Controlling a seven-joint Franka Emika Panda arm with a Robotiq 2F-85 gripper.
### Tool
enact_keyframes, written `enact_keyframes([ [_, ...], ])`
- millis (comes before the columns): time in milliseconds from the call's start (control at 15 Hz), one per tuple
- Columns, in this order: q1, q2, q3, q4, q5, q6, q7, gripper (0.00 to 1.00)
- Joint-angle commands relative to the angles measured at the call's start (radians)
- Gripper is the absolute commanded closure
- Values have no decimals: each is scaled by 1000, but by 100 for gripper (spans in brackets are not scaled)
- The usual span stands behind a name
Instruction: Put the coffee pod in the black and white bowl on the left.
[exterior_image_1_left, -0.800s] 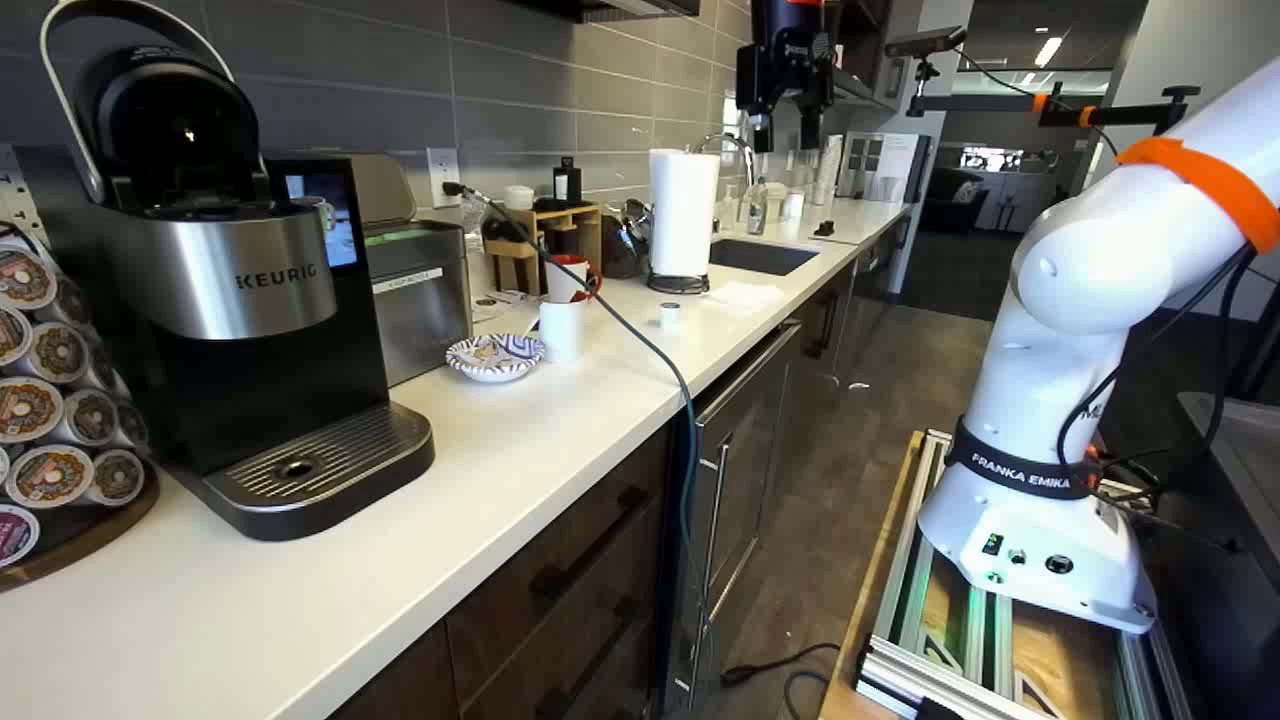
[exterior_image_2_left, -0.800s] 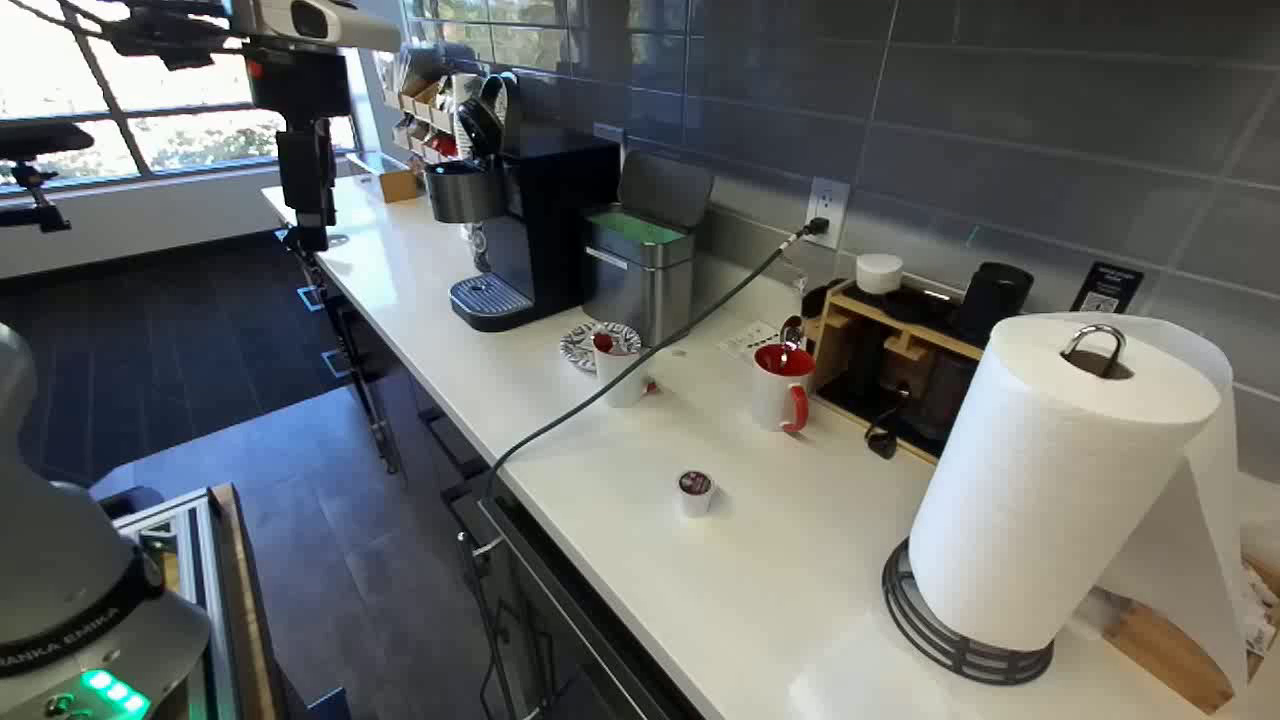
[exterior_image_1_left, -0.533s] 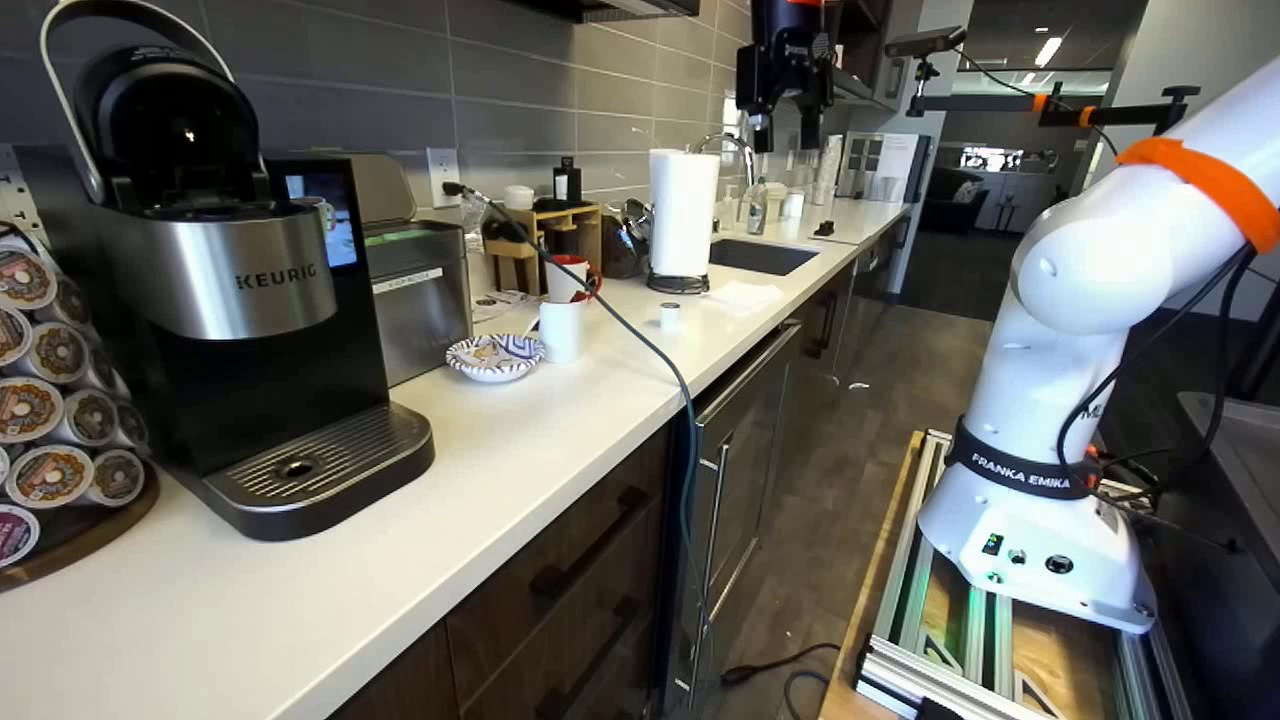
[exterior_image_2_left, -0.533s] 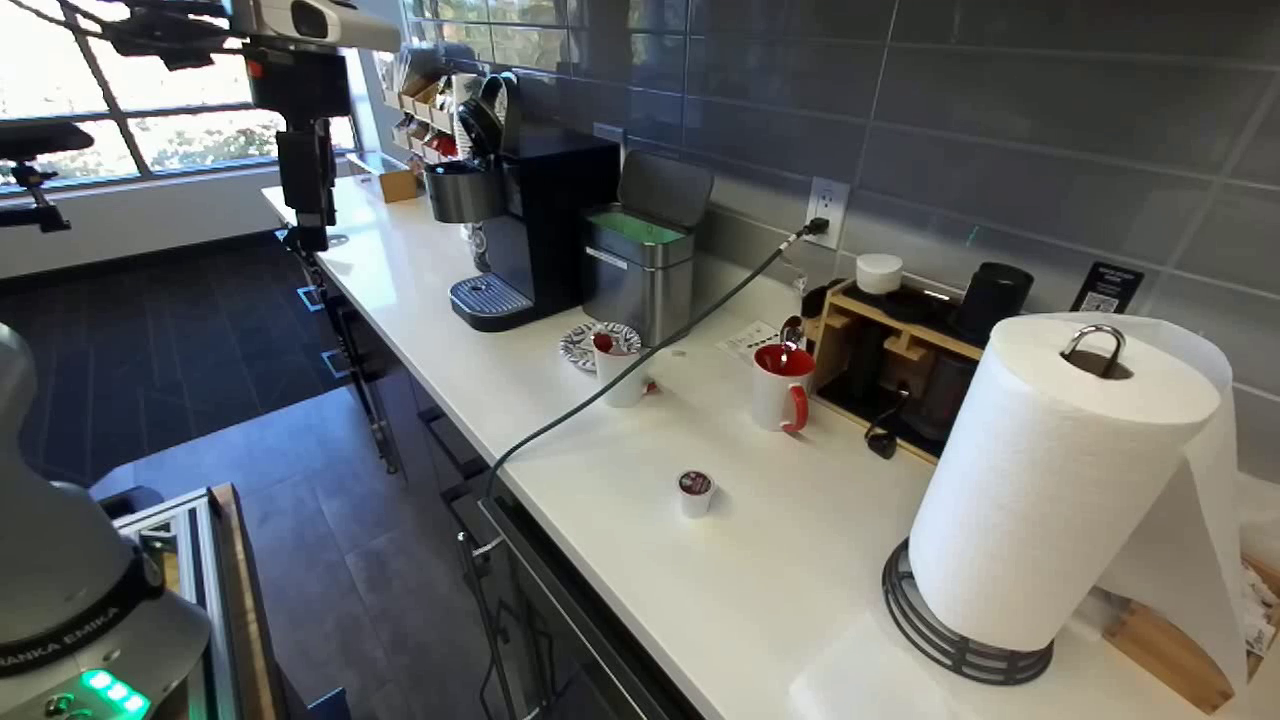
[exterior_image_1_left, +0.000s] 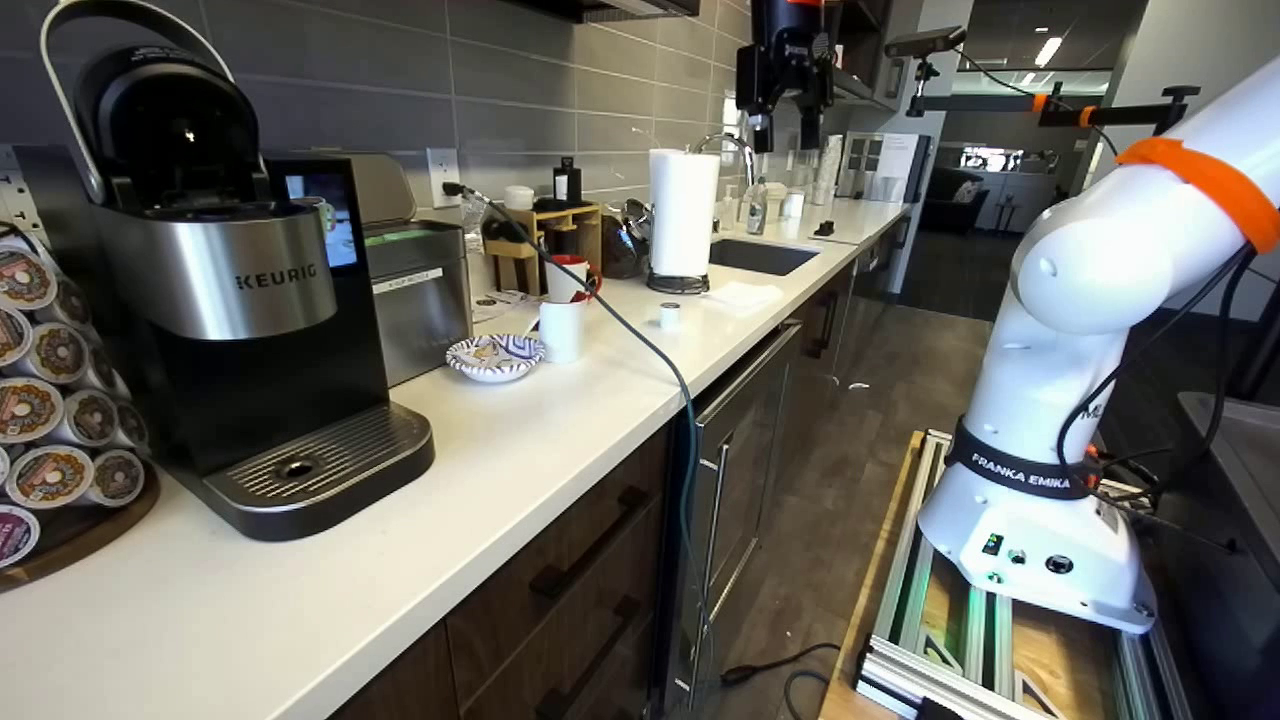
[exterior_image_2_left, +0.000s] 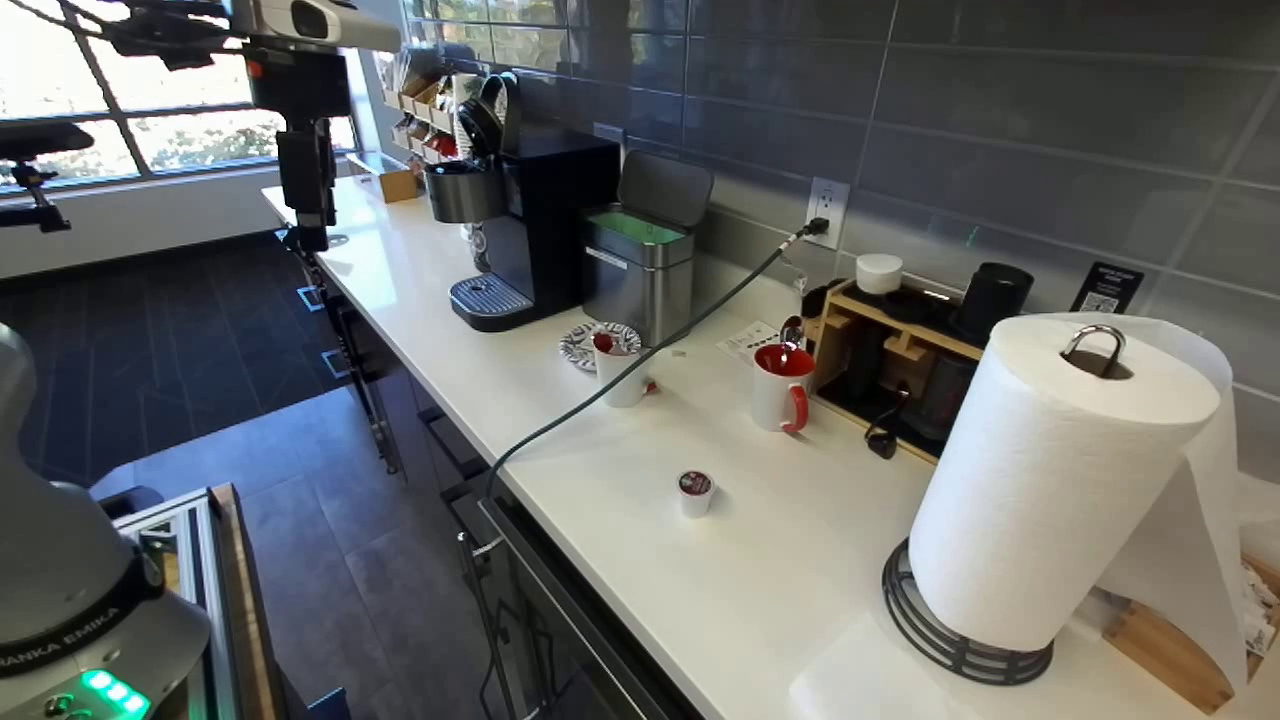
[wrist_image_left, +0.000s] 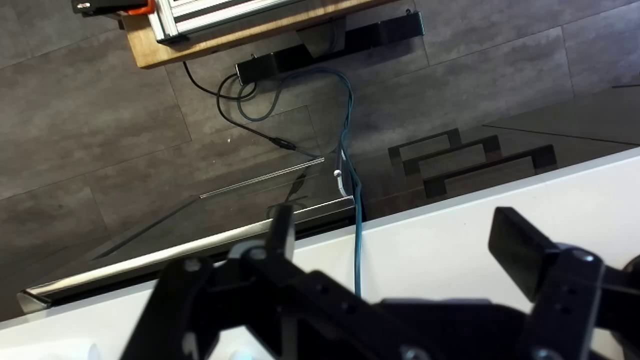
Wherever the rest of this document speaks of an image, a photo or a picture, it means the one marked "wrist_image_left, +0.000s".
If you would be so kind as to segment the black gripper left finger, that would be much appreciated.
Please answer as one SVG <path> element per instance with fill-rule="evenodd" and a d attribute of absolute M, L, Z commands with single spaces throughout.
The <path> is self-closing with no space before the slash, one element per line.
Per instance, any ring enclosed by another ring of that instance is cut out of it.
<path fill-rule="evenodd" d="M 263 240 L 170 262 L 121 350 L 121 360 L 208 360 L 225 330 L 246 329 L 277 360 L 370 360 L 370 307 L 287 254 L 293 214 L 276 210 Z"/>

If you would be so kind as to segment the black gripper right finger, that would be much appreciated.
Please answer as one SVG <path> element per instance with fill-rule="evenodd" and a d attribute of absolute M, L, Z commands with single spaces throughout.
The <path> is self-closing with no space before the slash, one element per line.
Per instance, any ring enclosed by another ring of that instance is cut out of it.
<path fill-rule="evenodd" d="M 506 206 L 494 210 L 487 250 L 532 303 L 510 360 L 604 360 L 591 350 L 596 329 L 611 335 L 623 360 L 640 359 L 635 259 L 611 268 L 585 248 L 549 240 Z"/>

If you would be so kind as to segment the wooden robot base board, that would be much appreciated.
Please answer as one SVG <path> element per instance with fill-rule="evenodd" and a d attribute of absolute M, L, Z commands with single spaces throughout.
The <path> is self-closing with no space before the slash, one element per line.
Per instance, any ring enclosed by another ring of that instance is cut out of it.
<path fill-rule="evenodd" d="M 121 20 L 141 70 L 213 54 L 391 0 L 151 0 L 153 12 Z"/>

